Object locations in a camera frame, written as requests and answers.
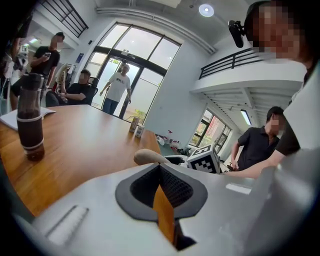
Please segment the gray plastic part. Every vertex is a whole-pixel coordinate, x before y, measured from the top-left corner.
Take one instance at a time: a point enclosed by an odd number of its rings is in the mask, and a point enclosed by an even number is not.
[[[319,156],[320,149],[300,150],[277,168],[264,169],[257,180],[165,163],[198,180],[208,191],[200,211],[178,221],[183,235],[196,242],[181,251],[155,222],[131,218],[115,200],[119,182],[151,164],[85,182],[37,217],[33,226],[45,234],[77,204],[88,207],[89,212],[65,250],[79,256],[267,254],[297,230],[314,205],[320,184]]]

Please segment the black camera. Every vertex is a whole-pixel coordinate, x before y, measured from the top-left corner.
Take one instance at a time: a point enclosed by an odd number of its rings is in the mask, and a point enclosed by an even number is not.
[[[234,20],[230,20],[228,26],[236,46],[242,48],[244,46],[245,27],[241,25],[240,21]]]

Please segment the man holding phone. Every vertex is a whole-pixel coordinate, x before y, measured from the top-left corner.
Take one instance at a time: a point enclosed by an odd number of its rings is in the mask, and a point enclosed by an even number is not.
[[[50,46],[39,47],[30,63],[31,73],[40,74],[43,76],[43,84],[41,89],[40,99],[42,99],[44,92],[50,85],[55,70],[60,60],[60,54],[57,51],[58,44],[63,43],[65,35],[63,32],[58,32],[51,39]],[[20,87],[24,83],[24,77],[21,77],[10,90],[10,102],[12,110],[17,109],[18,96],[20,95]]]

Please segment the black shirt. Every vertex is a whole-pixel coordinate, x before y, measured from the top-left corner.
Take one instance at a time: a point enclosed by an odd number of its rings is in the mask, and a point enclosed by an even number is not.
[[[35,58],[41,58],[45,53],[51,53],[49,60],[46,62],[40,63],[38,66],[32,68],[31,73],[37,73],[43,75],[44,77],[49,76],[50,70],[53,67],[56,67],[60,60],[60,54],[57,50],[49,50],[48,46],[39,47],[34,56]]]
[[[273,142],[269,145],[269,136],[265,127],[251,127],[238,139],[240,146],[244,146],[238,159],[239,170],[245,170],[261,161],[268,159],[279,142],[274,136]]]
[[[92,94],[93,88],[88,84],[73,83],[67,90],[67,94],[84,94],[83,100],[75,100],[68,98],[68,105],[82,105],[87,104],[87,98]]]

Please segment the office chair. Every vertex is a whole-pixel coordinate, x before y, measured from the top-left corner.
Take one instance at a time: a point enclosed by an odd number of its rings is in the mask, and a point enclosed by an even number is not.
[[[88,80],[88,84],[91,85],[92,89],[94,89],[94,93],[93,93],[93,96],[90,97],[90,99],[88,100],[88,105],[91,105],[92,104],[92,101],[94,99],[94,96],[96,96],[97,92],[98,92],[98,83],[99,83],[99,79],[96,78],[96,77],[90,77],[89,80]]]

